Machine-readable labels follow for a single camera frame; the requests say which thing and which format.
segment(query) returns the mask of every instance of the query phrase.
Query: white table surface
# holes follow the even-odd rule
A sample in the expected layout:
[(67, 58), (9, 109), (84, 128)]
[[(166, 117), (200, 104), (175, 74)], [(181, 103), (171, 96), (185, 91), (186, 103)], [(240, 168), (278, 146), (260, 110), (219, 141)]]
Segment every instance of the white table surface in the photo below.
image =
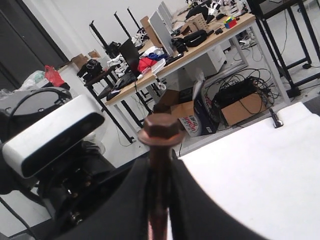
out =
[(221, 208), (256, 233), (320, 239), (320, 117), (302, 103), (278, 115), (281, 128), (267, 118), (182, 160)]

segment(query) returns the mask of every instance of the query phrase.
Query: white box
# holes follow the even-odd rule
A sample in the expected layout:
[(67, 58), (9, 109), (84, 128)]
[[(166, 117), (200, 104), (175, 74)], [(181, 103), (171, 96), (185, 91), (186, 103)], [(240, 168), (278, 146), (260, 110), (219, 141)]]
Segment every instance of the white box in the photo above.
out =
[(215, 49), (188, 63), (184, 68), (190, 78), (196, 80), (195, 73), (197, 68), (202, 69), (205, 77), (215, 75), (220, 71), (226, 60), (227, 57), (221, 46), (217, 46)]

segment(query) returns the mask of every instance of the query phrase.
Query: desk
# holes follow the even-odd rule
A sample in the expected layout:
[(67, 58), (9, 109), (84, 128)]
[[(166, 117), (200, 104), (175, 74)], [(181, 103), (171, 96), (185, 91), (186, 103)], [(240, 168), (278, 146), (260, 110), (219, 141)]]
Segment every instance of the desk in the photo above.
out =
[(320, 117), (302, 103), (278, 115), (281, 128), (268, 118), (181, 159), (215, 203), (256, 233), (319, 239)]
[[(237, 34), (241, 33), (242, 31), (244, 31), (248, 28), (251, 28), (253, 34), (255, 35), (255, 40), (256, 40), (257, 44), (260, 45), (261, 50), (262, 50), (262, 54), (264, 55), (264, 59), (266, 60), (266, 63), (268, 64), (268, 67), (272, 73), (274, 83), (277, 86), (280, 94), (283, 96), (284, 101), (287, 104), (289, 104), (290, 100), (289, 100), (289, 98), (286, 94), (285, 88), (281, 82), (277, 68), (272, 61), (271, 55), (268, 52), (268, 49), (267, 49), (266, 45), (264, 44), (264, 41), (262, 40), (261, 34), (259, 32), (259, 29), (257, 27), (255, 20), (256, 20), (256, 17), (252, 14), (249, 14), (249, 13), (241, 16), (240, 20), (237, 22), (237, 25), (235, 25), (233, 28), (223, 29), (222, 34), (219, 34), (219, 35), (212, 34), (207, 38), (206, 41), (201, 43), (199, 46), (189, 48), (188, 52), (184, 53), (184, 57), (182, 57), (182, 58), (178, 59), (177, 61), (171, 63), (170, 65), (164, 67), (157, 74), (157, 76), (159, 78), (164, 78), (165, 76), (173, 73), (174, 71), (178, 70), (179, 68), (182, 68), (186, 64), (192, 62), (194, 59), (199, 58), (200, 56), (207, 53), (208, 51), (213, 50), (216, 46), (220, 45), (224, 41), (232, 39), (232, 38), (234, 39)], [(220, 25), (218, 25), (215, 21), (211, 22), (208, 26), (211, 29), (217, 29), (220, 27)], [(241, 48), (238, 44), (238, 41), (234, 40), (233, 43), (236, 46), (239, 54), (241, 55), (241, 58), (245, 58), (243, 55), (243, 52), (241, 51)], [(234, 68), (232, 69), (232, 71), (235, 72), (235, 71), (240, 70), (244, 66), (243, 65), (235, 65), (233, 67)], [(144, 89), (155, 82), (156, 82), (155, 77), (152, 75), (151, 72), (148, 72), (142, 79), (140, 79), (136, 82), (136, 87), (138, 90)], [(119, 115), (121, 116), (121, 118), (123, 119), (123, 121), (127, 124), (128, 128), (132, 130), (132, 133), (134, 134), (134, 136), (137, 136), (137, 131), (132, 126), (132, 124), (128, 121), (128, 119), (126, 119), (126, 117), (124, 116), (124, 114), (122, 113), (120, 108), (118, 107), (119, 102), (121, 102), (124, 98), (127, 98), (130, 95), (134, 94), (135, 92), (136, 92), (135, 83), (132, 83), (132, 84), (126, 86), (125, 88), (123, 88), (122, 91), (117, 96), (115, 96), (110, 101), (107, 101), (105, 104), (107, 106), (114, 107), (117, 110), (117, 112), (119, 113)]]

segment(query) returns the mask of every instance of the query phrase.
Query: hex bolt head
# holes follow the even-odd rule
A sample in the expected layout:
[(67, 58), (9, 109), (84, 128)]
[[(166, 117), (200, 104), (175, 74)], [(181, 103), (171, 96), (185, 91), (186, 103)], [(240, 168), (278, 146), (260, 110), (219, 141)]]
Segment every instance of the hex bolt head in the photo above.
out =
[(157, 113), (144, 120), (139, 140), (149, 146), (175, 146), (182, 142), (184, 133), (179, 130), (177, 118), (166, 113)]
[(169, 114), (153, 114), (144, 120), (144, 131), (150, 138), (170, 139), (179, 133), (178, 121)]

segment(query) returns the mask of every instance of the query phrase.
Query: copper bolt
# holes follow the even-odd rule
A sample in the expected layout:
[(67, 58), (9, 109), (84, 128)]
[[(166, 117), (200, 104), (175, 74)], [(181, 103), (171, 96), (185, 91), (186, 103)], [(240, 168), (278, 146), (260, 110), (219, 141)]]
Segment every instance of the copper bolt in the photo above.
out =
[(182, 142), (184, 133), (178, 120), (170, 114), (152, 114), (144, 120), (139, 140), (150, 146), (150, 181), (147, 190), (148, 239), (167, 239), (169, 181), (172, 147)]

